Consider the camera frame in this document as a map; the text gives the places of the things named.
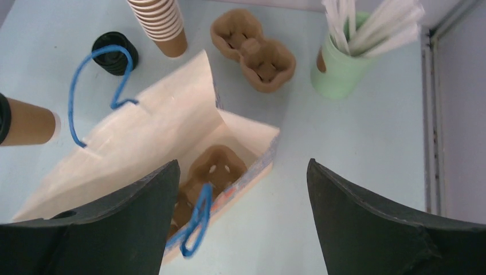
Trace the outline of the single brown paper cup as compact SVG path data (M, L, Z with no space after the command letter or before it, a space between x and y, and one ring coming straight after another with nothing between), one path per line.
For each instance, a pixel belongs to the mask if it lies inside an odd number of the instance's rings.
M49 109L6 97L11 108L11 126L1 146L45 144L61 129L58 114Z

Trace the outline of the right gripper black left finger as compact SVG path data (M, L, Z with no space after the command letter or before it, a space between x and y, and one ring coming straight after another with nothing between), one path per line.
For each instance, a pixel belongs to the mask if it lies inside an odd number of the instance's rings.
M1 225L2 274L158 274L179 163L50 219Z

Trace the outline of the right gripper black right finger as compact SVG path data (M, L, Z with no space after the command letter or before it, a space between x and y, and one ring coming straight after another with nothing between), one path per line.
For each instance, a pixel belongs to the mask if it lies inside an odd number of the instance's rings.
M328 274L484 274L485 225L407 207L311 159L307 187Z

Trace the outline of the black cup lid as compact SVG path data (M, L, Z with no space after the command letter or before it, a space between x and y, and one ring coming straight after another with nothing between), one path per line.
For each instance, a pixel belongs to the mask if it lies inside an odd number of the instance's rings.
M3 143L10 131L11 126L11 108L8 99L1 94L1 133L0 142Z

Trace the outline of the separated brown pulp cup carrier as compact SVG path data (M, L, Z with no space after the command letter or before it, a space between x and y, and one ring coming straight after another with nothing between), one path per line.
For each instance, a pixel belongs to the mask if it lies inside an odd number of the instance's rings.
M214 145L207 148L192 163L188 179L179 189L167 238L188 223L205 183L211 185L214 201L246 171L244 161L228 146Z

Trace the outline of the paper takeout bag blue handles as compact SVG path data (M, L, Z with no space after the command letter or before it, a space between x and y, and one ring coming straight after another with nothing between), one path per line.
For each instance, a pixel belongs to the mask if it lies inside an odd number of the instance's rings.
M210 61L202 50L96 125L83 146L75 146L44 177L13 220L51 218L172 160L179 163L182 187L196 158L211 146L225 145L244 161L247 171L214 201L212 187L205 183L190 220L168 239L169 258L191 258L209 226L270 172L279 134L275 126L221 108Z

